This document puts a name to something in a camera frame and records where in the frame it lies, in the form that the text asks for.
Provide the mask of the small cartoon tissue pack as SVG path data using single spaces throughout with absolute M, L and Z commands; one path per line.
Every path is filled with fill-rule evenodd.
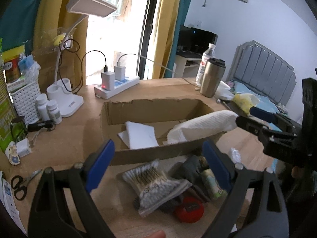
M 212 200 L 217 200 L 220 197 L 223 197 L 227 192 L 222 189 L 211 169 L 206 169 L 201 173 L 202 182 L 208 192 L 208 195 Z

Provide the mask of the red plush pouch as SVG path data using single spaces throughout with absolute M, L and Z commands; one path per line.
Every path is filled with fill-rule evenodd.
M 193 224 L 204 215 L 204 205 L 195 197 L 185 197 L 182 204 L 175 207 L 174 215 L 180 222 Z

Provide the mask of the white paper towel roll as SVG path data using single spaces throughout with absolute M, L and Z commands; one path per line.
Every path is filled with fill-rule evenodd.
M 167 134 L 165 145 L 207 138 L 220 132 L 234 130 L 238 115 L 229 110 L 221 110 L 202 115 L 175 125 Z

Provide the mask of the bag of cotton swabs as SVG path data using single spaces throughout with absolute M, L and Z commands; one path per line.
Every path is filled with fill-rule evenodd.
M 139 196 L 138 212 L 142 218 L 192 186 L 187 179 L 174 179 L 167 175 L 158 159 L 125 171 L 122 179 Z

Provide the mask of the grey bed headboard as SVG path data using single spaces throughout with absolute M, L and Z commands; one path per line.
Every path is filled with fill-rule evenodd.
M 297 84 L 294 69 L 257 41 L 239 45 L 227 76 L 273 103 L 287 105 Z

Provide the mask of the green glass jar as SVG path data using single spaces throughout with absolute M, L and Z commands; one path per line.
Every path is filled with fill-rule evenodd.
M 11 120 L 10 133 L 15 143 L 27 138 L 28 131 L 24 122 L 24 116 L 18 116 Z

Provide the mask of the white pill bottle right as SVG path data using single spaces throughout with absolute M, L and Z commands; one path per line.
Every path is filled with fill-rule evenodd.
M 58 125 L 62 122 L 61 112 L 55 99 L 49 100 L 47 102 L 47 111 L 50 119 L 55 125 Z

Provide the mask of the white pill bottle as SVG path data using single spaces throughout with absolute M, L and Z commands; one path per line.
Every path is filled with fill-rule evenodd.
M 47 102 L 48 102 L 48 98 L 45 93 L 39 94 L 35 99 L 36 108 L 40 114 L 42 121 L 50 120 L 50 117 L 47 111 Z
M 55 99 L 49 100 L 47 102 L 47 111 L 50 119 L 55 125 L 58 125 L 62 122 L 61 112 Z

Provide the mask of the black monitor on stand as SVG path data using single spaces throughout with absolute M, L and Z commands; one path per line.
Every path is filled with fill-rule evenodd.
M 209 44 L 217 44 L 218 35 L 195 27 L 180 27 L 176 54 L 185 58 L 200 58 Z

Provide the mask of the white woven plastic basket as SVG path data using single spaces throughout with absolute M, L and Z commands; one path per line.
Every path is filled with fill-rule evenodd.
M 11 93 L 13 105 L 18 116 L 24 118 L 26 125 L 36 123 L 41 119 L 36 107 L 36 97 L 40 95 L 38 81 L 27 84 Z

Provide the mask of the brown cardboard box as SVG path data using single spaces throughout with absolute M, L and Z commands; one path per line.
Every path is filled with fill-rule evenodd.
M 167 145 L 167 134 L 174 126 L 214 110 L 194 98 L 135 99 L 129 102 L 105 102 L 100 121 L 104 139 L 115 144 L 111 165 L 145 163 L 191 154 L 201 149 L 204 138 Z M 118 134 L 126 130 L 125 123 L 145 124 L 154 127 L 157 147 L 130 149 Z

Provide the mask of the yellow curtain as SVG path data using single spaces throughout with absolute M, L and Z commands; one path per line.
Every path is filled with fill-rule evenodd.
M 175 25 L 180 0 L 160 0 L 156 29 L 156 49 L 154 55 L 153 79 L 163 76 L 173 45 Z

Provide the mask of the white power strip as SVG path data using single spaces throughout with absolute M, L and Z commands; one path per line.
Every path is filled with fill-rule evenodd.
M 139 84 L 139 76 L 126 77 L 123 81 L 115 80 L 115 88 L 111 91 L 103 89 L 101 84 L 94 86 L 95 96 L 103 99 L 110 99 L 119 93 Z

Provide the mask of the white desk lamp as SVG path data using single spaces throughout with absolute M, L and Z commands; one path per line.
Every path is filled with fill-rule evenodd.
M 60 68 L 62 66 L 69 67 L 74 65 L 73 60 L 64 60 L 62 58 L 63 52 L 67 51 L 64 45 L 69 44 L 74 29 L 88 16 L 94 15 L 105 18 L 114 12 L 116 7 L 106 0 L 69 0 L 66 9 L 68 13 L 78 14 L 79 18 L 66 29 L 61 43 L 57 46 L 54 83 L 46 89 L 48 100 L 57 103 L 62 118 L 72 116 L 84 103 L 82 96 L 74 94 L 75 91 L 80 89 L 83 81 L 80 80 L 78 86 L 73 88 L 71 80 L 61 76 Z

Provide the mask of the black handled scissors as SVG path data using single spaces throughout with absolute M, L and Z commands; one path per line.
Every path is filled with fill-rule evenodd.
M 27 177 L 22 177 L 20 175 L 16 175 L 11 179 L 11 188 L 14 190 L 14 197 L 18 201 L 22 201 L 25 199 L 27 195 L 27 186 L 29 183 L 36 177 L 38 174 L 42 172 L 42 169 L 36 170 L 32 172 Z

